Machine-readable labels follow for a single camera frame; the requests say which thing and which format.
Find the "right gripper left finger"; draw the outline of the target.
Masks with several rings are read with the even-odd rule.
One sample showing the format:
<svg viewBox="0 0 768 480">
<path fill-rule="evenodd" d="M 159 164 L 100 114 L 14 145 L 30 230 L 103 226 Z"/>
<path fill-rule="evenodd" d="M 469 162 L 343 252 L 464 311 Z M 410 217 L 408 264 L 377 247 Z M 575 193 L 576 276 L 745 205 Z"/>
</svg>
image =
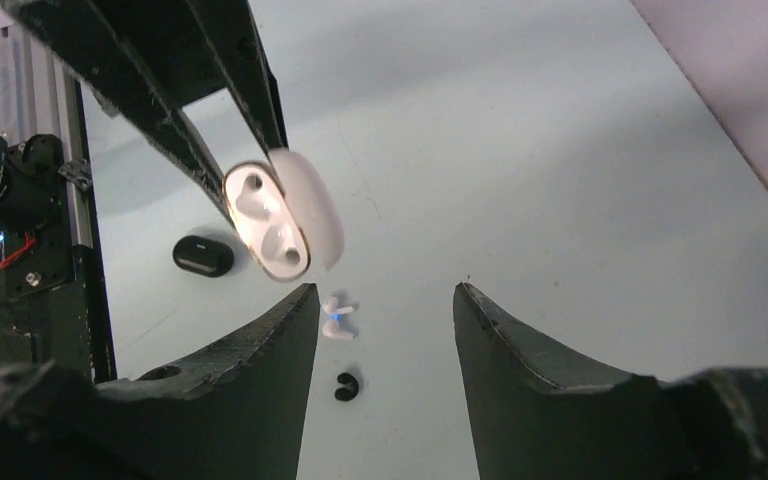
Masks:
<svg viewBox="0 0 768 480">
<path fill-rule="evenodd" d="M 293 479 L 319 327 L 299 285 L 259 318 L 138 379 L 0 365 L 0 479 Z"/>
</svg>

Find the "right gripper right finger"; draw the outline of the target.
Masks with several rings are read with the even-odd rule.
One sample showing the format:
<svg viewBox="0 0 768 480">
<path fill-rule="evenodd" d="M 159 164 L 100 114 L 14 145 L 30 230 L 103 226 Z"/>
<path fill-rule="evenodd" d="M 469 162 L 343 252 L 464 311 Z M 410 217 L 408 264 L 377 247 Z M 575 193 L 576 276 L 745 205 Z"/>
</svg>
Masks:
<svg viewBox="0 0 768 480">
<path fill-rule="evenodd" d="M 768 479 L 768 368 L 636 375 L 467 283 L 453 317 L 481 478 Z"/>
</svg>

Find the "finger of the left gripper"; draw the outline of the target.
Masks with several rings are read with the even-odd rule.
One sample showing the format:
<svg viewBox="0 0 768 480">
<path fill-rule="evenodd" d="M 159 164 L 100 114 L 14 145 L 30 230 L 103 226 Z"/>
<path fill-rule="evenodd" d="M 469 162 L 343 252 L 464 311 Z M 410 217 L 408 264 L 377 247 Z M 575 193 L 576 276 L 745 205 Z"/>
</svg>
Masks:
<svg viewBox="0 0 768 480">
<path fill-rule="evenodd" d="M 255 141 L 265 153 L 288 146 L 277 80 L 273 75 L 250 3 L 190 0 L 214 64 Z"/>
<path fill-rule="evenodd" d="M 0 7 L 200 187 L 225 220 L 231 219 L 223 173 L 203 137 L 181 102 L 94 1 L 2 1 Z"/>
</svg>

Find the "white earbud charging case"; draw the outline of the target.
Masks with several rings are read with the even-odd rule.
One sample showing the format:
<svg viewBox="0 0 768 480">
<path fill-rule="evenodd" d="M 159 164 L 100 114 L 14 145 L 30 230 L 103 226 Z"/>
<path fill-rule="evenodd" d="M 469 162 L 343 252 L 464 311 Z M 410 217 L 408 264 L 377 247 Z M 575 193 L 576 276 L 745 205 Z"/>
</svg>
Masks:
<svg viewBox="0 0 768 480">
<path fill-rule="evenodd" d="M 342 259 L 341 218 L 305 156 L 281 148 L 264 161 L 239 163 L 225 174 L 222 192 L 237 236 L 271 279 L 295 281 L 314 261 L 330 270 Z"/>
</svg>

